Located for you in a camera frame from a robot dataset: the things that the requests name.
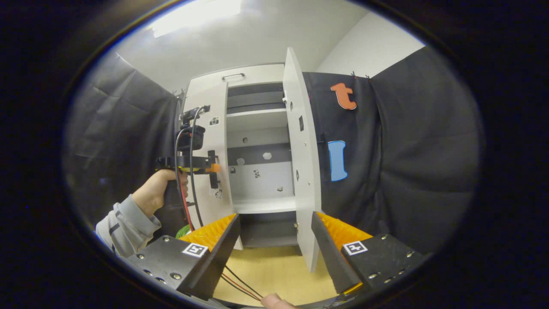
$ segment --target sticker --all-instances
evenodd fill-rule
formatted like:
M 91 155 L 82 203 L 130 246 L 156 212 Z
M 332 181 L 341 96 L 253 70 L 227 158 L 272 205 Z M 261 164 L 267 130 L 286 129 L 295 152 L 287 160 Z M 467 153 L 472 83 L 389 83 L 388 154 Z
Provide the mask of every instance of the sticker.
M 299 116 L 299 131 L 303 131 L 305 126 L 303 125 L 303 116 Z
M 328 151 L 330 153 L 330 173 L 332 175 L 332 181 L 339 181 L 347 177 L 347 172 L 345 171 L 345 160 L 343 156 L 344 148 L 344 141 L 328 142 Z
M 221 189 L 212 189 L 212 188 L 210 188 L 209 194 L 211 196 L 215 196 L 215 198 L 218 198 L 218 199 L 223 198 L 223 190 L 221 190 Z
M 217 189 L 217 192 L 215 192 L 215 198 L 221 199 L 223 197 L 223 190 Z
M 191 243 L 181 253 L 194 257 L 202 257 L 206 253 L 206 250 L 208 250 L 206 246 Z
M 355 254 L 368 251 L 368 249 L 360 241 L 355 241 L 355 242 L 351 242 L 350 244 L 345 244 L 343 245 L 343 248 L 345 248 L 345 250 L 349 255 L 355 255 Z
M 218 125 L 219 124 L 219 117 L 213 117 L 210 119 L 210 126 Z
M 355 109 L 356 103 L 349 99 L 349 95 L 352 95 L 352 89 L 347 88 L 345 84 L 340 82 L 330 87 L 330 90 L 335 91 L 335 96 L 338 99 L 338 104 L 345 109 Z

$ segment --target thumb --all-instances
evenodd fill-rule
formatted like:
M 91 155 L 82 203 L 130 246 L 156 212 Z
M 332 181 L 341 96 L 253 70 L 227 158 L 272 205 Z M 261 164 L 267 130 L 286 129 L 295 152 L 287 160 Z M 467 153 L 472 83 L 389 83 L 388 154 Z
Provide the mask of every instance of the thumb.
M 157 174 L 160 176 L 160 178 L 157 179 L 163 179 L 165 181 L 175 180 L 175 172 L 173 169 L 161 169 Z
M 261 304 L 267 309 L 296 309 L 294 305 L 282 300 L 276 293 L 263 297 Z

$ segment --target green object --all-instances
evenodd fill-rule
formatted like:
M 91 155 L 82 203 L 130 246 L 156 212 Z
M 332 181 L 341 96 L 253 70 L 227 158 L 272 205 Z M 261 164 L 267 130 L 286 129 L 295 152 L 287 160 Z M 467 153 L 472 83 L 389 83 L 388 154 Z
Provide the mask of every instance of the green object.
M 187 233 L 191 230 L 191 227 L 187 224 L 185 225 L 182 229 L 179 230 L 179 232 L 177 232 L 177 235 L 175 235 L 175 238 L 181 238 L 185 235 L 187 235 Z

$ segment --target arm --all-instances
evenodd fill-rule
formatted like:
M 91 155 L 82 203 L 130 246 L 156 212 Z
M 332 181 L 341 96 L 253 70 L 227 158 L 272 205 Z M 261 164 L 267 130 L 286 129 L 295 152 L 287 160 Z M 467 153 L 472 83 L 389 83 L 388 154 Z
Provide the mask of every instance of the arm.
M 153 174 L 137 191 L 96 225 L 96 234 L 117 255 L 128 257 L 135 254 L 153 238 L 153 233 L 162 225 L 153 215 L 164 205 L 167 182 L 175 179 L 175 172 L 162 169 Z M 187 175 L 180 174 L 183 192 L 187 192 Z

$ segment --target blue foam shape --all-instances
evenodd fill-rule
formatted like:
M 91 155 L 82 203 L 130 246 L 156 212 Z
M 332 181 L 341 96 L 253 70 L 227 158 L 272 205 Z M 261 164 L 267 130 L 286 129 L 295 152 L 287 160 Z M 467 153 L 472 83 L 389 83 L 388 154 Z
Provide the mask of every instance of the blue foam shape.
M 328 150 L 330 151 L 330 173 L 332 175 L 332 181 L 339 181 L 347 178 L 347 172 L 345 171 L 345 162 L 343 160 L 344 148 L 344 141 L 328 142 Z

